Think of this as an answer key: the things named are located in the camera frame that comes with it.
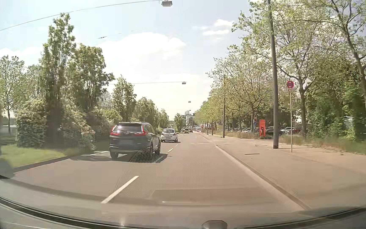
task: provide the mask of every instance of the white lane marking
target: white lane marking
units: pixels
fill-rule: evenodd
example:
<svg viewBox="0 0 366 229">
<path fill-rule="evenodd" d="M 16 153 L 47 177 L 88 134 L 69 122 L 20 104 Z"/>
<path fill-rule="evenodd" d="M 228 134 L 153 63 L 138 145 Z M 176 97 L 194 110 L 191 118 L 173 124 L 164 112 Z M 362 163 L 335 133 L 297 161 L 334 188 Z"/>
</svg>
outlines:
<svg viewBox="0 0 366 229">
<path fill-rule="evenodd" d="M 117 189 L 115 192 L 113 192 L 111 195 L 109 195 L 105 200 L 101 202 L 101 204 L 106 204 L 108 201 L 110 201 L 112 198 L 114 198 L 116 195 L 118 195 L 124 188 L 126 188 L 128 185 L 130 185 L 136 178 L 139 176 L 134 176 L 132 179 L 130 179 L 128 182 L 126 182 L 124 185 L 122 185 L 119 189 Z"/>
<path fill-rule="evenodd" d="M 255 180 L 259 185 L 261 185 L 265 190 L 267 190 L 272 196 L 277 198 L 279 201 L 281 201 L 284 205 L 286 205 L 289 209 L 293 211 L 304 211 L 304 208 L 300 205 L 298 205 L 296 202 L 292 201 L 289 197 L 281 193 L 279 190 L 277 190 L 275 187 L 273 187 L 271 184 L 263 180 L 260 176 L 258 176 L 256 173 L 252 172 L 250 169 L 248 169 L 245 165 L 241 164 L 239 161 L 237 161 L 235 158 L 233 158 L 230 154 L 223 151 L 221 148 L 216 146 L 218 150 L 220 150 L 228 159 L 230 159 L 234 164 L 236 164 L 242 171 L 244 171 L 248 176 L 250 176 L 253 180 Z"/>
<path fill-rule="evenodd" d="M 109 152 L 109 151 L 100 151 L 99 153 L 95 153 L 95 154 L 87 154 L 89 156 L 92 156 L 92 155 L 97 155 L 97 154 L 103 154 L 103 153 L 106 153 L 106 152 Z"/>
</svg>

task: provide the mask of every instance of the dark gray suv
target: dark gray suv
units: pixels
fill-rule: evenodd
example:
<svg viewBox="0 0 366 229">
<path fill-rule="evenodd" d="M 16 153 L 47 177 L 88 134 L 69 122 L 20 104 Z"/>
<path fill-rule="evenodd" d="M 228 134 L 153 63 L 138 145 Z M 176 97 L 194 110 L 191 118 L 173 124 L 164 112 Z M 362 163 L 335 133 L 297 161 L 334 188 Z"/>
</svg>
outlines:
<svg viewBox="0 0 366 229">
<path fill-rule="evenodd" d="M 109 152 L 113 160 L 120 153 L 145 153 L 149 156 L 160 154 L 160 137 L 147 122 L 120 122 L 112 128 L 109 137 Z"/>
</svg>

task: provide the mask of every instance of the red circular sign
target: red circular sign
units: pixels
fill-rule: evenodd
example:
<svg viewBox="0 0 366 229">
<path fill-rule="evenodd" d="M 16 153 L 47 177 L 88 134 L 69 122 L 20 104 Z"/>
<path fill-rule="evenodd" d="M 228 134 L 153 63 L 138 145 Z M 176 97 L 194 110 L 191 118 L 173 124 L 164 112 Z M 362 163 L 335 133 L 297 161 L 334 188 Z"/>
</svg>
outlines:
<svg viewBox="0 0 366 229">
<path fill-rule="evenodd" d="M 294 82 L 292 80 L 289 80 L 287 83 L 286 83 L 286 86 L 287 88 L 294 88 Z"/>
</svg>

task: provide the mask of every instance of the white hatchback car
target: white hatchback car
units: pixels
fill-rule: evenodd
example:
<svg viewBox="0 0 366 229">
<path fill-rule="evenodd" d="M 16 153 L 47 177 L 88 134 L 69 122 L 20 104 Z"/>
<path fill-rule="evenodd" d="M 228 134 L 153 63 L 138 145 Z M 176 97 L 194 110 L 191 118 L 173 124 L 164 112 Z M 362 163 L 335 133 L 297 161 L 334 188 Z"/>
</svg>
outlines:
<svg viewBox="0 0 366 229">
<path fill-rule="evenodd" d="M 164 141 L 177 142 L 178 137 L 177 137 L 176 131 L 171 128 L 163 129 L 162 135 L 160 136 L 160 141 L 161 142 L 164 142 Z"/>
</svg>

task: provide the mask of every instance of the sign pole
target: sign pole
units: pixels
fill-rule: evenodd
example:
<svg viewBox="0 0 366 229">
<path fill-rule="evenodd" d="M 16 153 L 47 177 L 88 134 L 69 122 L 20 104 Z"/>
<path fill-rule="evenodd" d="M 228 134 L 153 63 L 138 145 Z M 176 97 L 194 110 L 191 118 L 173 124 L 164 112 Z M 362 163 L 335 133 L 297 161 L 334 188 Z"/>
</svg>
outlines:
<svg viewBox="0 0 366 229">
<path fill-rule="evenodd" d="M 290 91 L 290 152 L 293 153 L 293 141 L 292 141 L 292 137 L 293 137 L 293 122 L 292 122 L 292 90 L 289 89 Z"/>
<path fill-rule="evenodd" d="M 289 80 L 287 81 L 286 86 L 290 93 L 290 152 L 293 153 L 292 88 L 294 88 L 294 82 Z"/>
</svg>

